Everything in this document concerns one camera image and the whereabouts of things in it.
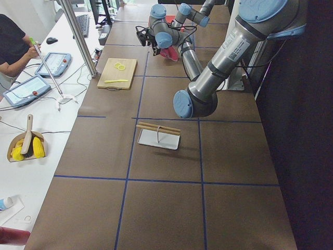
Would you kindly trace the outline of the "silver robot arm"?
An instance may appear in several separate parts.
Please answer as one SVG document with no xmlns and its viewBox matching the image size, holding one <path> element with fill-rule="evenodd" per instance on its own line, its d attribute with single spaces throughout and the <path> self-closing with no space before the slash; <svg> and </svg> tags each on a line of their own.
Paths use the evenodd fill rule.
<svg viewBox="0 0 333 250">
<path fill-rule="evenodd" d="M 199 11 L 181 3 L 177 14 L 167 21 L 167 10 L 162 4 L 152 6 L 148 27 L 136 26 L 136 36 L 142 46 L 151 46 L 153 55 L 160 55 L 177 62 L 182 60 L 184 71 L 190 81 L 195 81 L 203 71 L 196 55 L 191 35 L 198 26 L 206 27 L 215 1 L 205 1 Z"/>
<path fill-rule="evenodd" d="M 229 77 L 243 55 L 257 42 L 286 40 L 305 31 L 307 1 L 240 1 L 235 27 L 196 81 L 176 92 L 173 107 L 181 118 L 211 115 L 216 89 Z"/>
</svg>

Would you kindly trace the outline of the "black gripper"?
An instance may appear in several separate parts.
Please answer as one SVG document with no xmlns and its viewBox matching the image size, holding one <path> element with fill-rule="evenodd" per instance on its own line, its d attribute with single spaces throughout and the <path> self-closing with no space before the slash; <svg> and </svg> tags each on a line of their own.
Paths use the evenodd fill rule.
<svg viewBox="0 0 333 250">
<path fill-rule="evenodd" d="M 151 46 L 153 49 L 153 55 L 159 55 L 159 47 L 157 45 L 155 36 L 153 35 L 149 27 L 136 26 L 136 36 L 139 39 L 142 46 Z"/>
</svg>

